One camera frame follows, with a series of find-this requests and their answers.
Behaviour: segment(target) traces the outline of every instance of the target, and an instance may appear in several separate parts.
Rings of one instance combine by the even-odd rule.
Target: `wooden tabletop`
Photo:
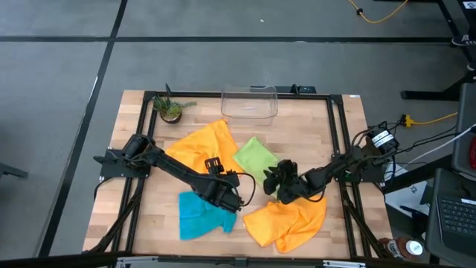
[[[121,149],[135,133],[141,111],[143,91],[125,91],[112,133],[111,147]],[[222,117],[219,98],[174,98],[177,101],[196,101],[197,105],[184,110],[177,125],[164,123],[159,117],[155,126],[154,139],[166,150],[171,144],[204,125]],[[343,95],[344,108],[350,137],[366,129],[364,110],[359,96]],[[148,107],[144,134],[147,133]],[[338,125],[341,151],[344,151],[340,124]],[[322,100],[278,100],[278,114],[270,126],[229,126],[239,147],[256,136],[280,159],[291,159],[298,164],[300,173],[330,161],[332,139],[329,131],[327,107]],[[95,246],[116,220],[124,178],[114,178],[102,185],[97,192],[84,250]],[[239,194],[244,200],[250,197],[252,182],[242,179]],[[365,220],[377,238],[391,237],[385,201],[381,192],[372,184],[360,185]],[[328,184],[325,197],[327,212],[321,230],[304,245],[280,254],[274,244],[261,248],[247,233],[242,216],[262,208],[272,197],[257,189],[251,204],[238,212],[237,222],[230,234],[221,228],[194,240],[179,239],[178,195],[190,191],[190,187],[158,168],[153,168],[146,180],[136,229],[133,252],[150,255],[206,255],[206,256],[249,256],[270,258],[349,258],[347,235],[338,184]],[[358,226],[354,223],[357,250],[362,255]],[[120,242],[125,247],[129,223],[126,222]]]

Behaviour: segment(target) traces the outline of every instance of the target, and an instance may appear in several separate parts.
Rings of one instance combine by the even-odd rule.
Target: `orange towel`
[[[284,205],[268,205],[243,217],[245,227],[260,246],[276,242],[281,253],[289,252],[313,237],[321,228],[327,199],[310,202],[304,198]]]
[[[218,120],[177,141],[165,153],[198,173],[208,173],[205,160],[219,157],[225,171],[243,172],[233,160],[238,146],[225,120]]]

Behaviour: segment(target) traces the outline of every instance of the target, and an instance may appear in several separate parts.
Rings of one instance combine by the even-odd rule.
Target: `yellow cable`
[[[415,121],[413,121],[413,122],[411,122],[411,123],[412,123],[412,124],[418,124],[418,125],[432,124],[432,123],[436,123],[436,122],[438,122],[438,121],[445,120],[445,119],[447,119],[447,118],[453,117],[453,116],[455,116],[455,115],[457,115],[457,114],[458,114],[458,113],[455,112],[455,113],[452,113],[452,114],[447,115],[447,116],[443,116],[442,118],[438,118],[438,119],[435,119],[435,120],[426,121],[426,122],[415,122]]]
[[[350,2],[350,4],[352,4],[352,6],[354,6],[354,8],[356,10],[359,10],[359,7],[357,7],[356,3],[354,3],[352,0],[348,0]],[[391,16],[395,15],[395,13],[397,13],[400,8],[402,8],[405,4],[407,4],[408,0],[405,0],[400,6],[398,6],[392,13],[390,13],[390,15],[386,16],[385,18],[383,19],[380,19],[378,21],[371,21],[369,19],[367,19],[367,17],[365,17],[364,15],[364,11],[360,12],[360,16],[368,23],[372,23],[372,24],[377,24],[377,23],[380,23],[380,22],[383,22],[384,20],[386,19],[389,19]]]

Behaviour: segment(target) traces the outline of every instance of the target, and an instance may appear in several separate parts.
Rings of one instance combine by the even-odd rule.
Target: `transparent bin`
[[[267,126],[277,115],[273,86],[230,87],[222,90],[222,116],[231,125]]]

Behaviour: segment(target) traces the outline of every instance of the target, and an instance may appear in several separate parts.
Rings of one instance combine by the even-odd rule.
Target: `laptop keyboard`
[[[438,197],[442,230],[476,237],[476,201]]]

